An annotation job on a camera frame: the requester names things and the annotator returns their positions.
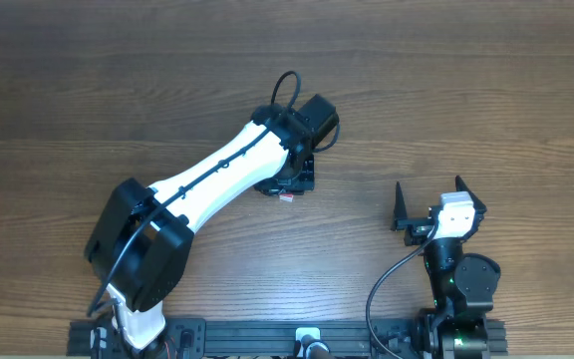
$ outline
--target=wooden surface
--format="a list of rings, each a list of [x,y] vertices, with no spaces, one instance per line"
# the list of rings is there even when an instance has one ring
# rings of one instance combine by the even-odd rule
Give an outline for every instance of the wooden surface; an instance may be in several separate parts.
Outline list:
[[[289,69],[297,104],[321,93],[343,124],[316,190],[219,212],[165,312],[362,319],[410,251],[395,181],[426,215],[462,175],[489,207],[465,250],[502,267],[510,351],[574,354],[574,2],[456,0],[0,0],[0,354],[63,354],[111,190],[220,148]],[[422,262],[376,302],[431,305]]]

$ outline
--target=brown wood tabletop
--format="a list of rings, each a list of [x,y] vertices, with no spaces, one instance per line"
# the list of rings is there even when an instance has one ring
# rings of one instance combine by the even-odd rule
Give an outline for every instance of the brown wood tabletop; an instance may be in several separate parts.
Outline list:
[[[410,252],[389,231],[466,183],[465,246],[502,277],[512,354],[574,354],[574,1],[0,0],[0,354],[64,354],[99,280],[83,249],[112,189],[235,136],[277,78],[337,106],[338,143],[292,203],[248,190],[196,236],[166,314],[364,318]],[[286,103],[293,80],[279,101]],[[432,305],[414,260],[375,317]]]

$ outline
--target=small pink object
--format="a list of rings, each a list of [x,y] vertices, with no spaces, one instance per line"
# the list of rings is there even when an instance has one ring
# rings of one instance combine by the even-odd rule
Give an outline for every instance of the small pink object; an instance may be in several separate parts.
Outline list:
[[[294,194],[282,193],[282,194],[278,194],[278,198],[280,198],[280,200],[292,202],[292,201],[294,201]]]

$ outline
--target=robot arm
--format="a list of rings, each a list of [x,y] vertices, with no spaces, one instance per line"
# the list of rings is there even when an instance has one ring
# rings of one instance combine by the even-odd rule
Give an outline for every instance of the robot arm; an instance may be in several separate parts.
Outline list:
[[[274,98],[288,75],[297,86],[283,108]],[[85,249],[102,280],[88,315],[107,289],[115,326],[144,350],[164,329],[162,300],[180,281],[193,237],[208,219],[255,184],[269,195],[313,189],[313,153],[331,130],[338,134],[339,119],[319,95],[292,110],[299,88],[298,74],[285,73],[272,103],[256,109],[222,149],[170,179],[149,187],[128,179],[113,191]]]

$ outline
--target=white arm segment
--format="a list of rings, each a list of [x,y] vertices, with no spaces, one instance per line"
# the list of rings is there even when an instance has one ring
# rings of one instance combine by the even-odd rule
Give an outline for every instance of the white arm segment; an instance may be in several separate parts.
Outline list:
[[[188,185],[219,161],[235,154],[265,129],[264,125],[250,122],[229,144],[191,169],[171,179],[153,183],[150,188],[156,190],[154,198],[163,203],[182,185]],[[204,179],[188,191],[184,199],[181,197],[170,204],[167,210],[174,216],[184,214],[189,219],[187,227],[197,233],[208,219],[244,190],[276,175],[285,164],[288,154],[289,151],[280,146],[280,139],[270,132],[245,155],[234,159],[229,167]]]
[[[160,180],[150,187],[156,190],[154,198],[163,203],[173,196],[182,185],[206,173],[218,164],[249,145],[258,135],[265,131],[264,125],[247,124],[229,144],[218,150],[191,169],[176,175],[171,179]],[[219,209],[231,200],[261,180],[276,175],[282,169],[289,151],[280,146],[280,139],[273,133],[268,133],[245,155],[232,160],[225,169],[218,170],[208,178],[188,191],[185,198],[181,197],[168,207],[174,216],[184,214],[189,219],[187,225],[194,233],[205,224]],[[126,299],[112,285],[108,286],[110,296],[119,302],[119,313],[115,313],[113,324],[118,327],[117,316],[126,341],[137,350],[142,350],[154,340],[165,328],[165,318],[162,313],[163,302],[146,312],[132,312],[126,306]]]

